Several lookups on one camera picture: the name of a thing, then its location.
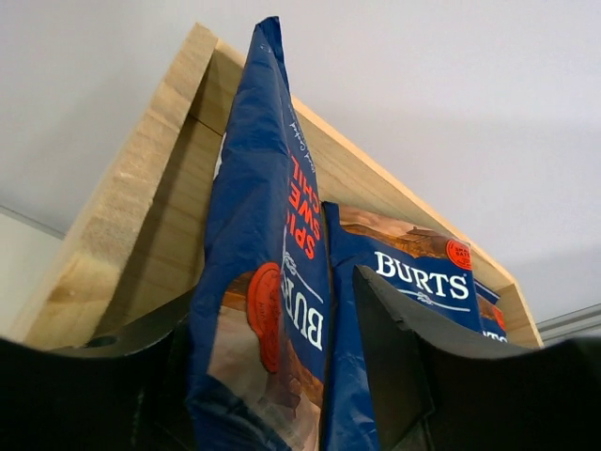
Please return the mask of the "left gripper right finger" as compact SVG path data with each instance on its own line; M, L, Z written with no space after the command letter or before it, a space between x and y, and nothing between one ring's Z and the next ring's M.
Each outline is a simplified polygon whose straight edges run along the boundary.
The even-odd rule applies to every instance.
M353 290L385 450L596 450L600 341L529 350L460 326L358 266Z

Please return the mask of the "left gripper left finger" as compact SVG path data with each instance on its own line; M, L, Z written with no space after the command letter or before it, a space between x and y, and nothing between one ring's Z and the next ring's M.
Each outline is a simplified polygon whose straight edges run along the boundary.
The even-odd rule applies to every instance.
M194 450L184 405L191 298L80 346L2 339L2 449Z

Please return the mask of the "blue Burts bag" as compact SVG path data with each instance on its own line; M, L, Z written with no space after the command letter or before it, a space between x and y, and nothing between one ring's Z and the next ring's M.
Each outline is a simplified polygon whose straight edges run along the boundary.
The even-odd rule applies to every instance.
M390 317L360 328L353 288L365 266L391 284L410 306L423 307L465 330L483 328L470 247L432 229L370 211L326 202L334 296L325 446L329 450L384 450L408 428L400 409L429 409L415 378L423 366L399 343Z
M331 285L316 167L279 19L252 35L212 183L191 302L187 406L201 450L316 450Z
M507 343L504 317L497 307L500 296L478 280L474 281L482 334L488 338Z

